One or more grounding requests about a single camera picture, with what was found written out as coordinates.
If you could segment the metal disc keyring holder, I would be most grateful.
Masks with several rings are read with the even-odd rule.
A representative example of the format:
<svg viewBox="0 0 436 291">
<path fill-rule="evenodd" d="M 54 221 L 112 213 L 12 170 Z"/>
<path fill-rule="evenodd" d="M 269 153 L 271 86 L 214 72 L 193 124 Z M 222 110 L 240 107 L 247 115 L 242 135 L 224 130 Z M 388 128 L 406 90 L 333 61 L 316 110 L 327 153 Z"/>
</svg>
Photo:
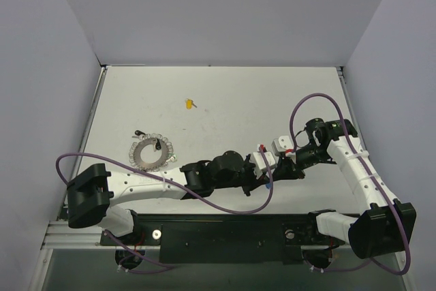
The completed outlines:
<svg viewBox="0 0 436 291">
<path fill-rule="evenodd" d="M 172 143 L 161 134 L 147 134 L 137 129 L 129 150 L 130 164 L 139 170 L 156 172 L 177 161 Z"/>
</svg>

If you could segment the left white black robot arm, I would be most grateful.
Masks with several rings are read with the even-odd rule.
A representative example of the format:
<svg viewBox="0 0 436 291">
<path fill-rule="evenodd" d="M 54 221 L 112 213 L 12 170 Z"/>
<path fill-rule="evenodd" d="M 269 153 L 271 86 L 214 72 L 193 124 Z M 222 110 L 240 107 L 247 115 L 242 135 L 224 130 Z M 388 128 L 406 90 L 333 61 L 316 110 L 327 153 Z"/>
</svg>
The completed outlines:
<svg viewBox="0 0 436 291">
<path fill-rule="evenodd" d="M 158 198 L 205 200 L 215 190 L 229 188 L 241 188 L 248 196 L 271 183 L 276 166 L 274 155 L 264 149 L 246 158 L 226 151 L 212 161 L 158 173 L 134 168 L 126 173 L 110 172 L 103 163 L 93 164 L 67 183 L 68 226 L 99 226 L 131 245 L 139 239 L 141 229 L 138 214 L 122 208 L 123 203 Z"/>
</svg>

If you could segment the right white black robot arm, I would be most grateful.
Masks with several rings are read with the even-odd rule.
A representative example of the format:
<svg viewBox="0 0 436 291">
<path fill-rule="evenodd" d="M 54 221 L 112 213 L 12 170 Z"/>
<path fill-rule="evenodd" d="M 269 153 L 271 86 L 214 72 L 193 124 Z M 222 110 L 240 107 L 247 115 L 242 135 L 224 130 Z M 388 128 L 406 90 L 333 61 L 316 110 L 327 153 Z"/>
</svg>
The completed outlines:
<svg viewBox="0 0 436 291">
<path fill-rule="evenodd" d="M 273 140 L 272 149 L 279 158 L 274 181 L 302 179 L 304 171 L 316 164 L 335 164 L 343 174 L 358 205 L 358 217 L 332 209 L 312 213 L 304 226 L 306 238 L 319 243 L 327 236 L 349 244 L 360 258 L 373 258 L 405 250 L 416 221 L 411 203 L 402 203 L 382 181 L 361 145 L 352 123 L 308 121 L 304 131 L 309 142 L 295 150 L 289 136 Z"/>
</svg>

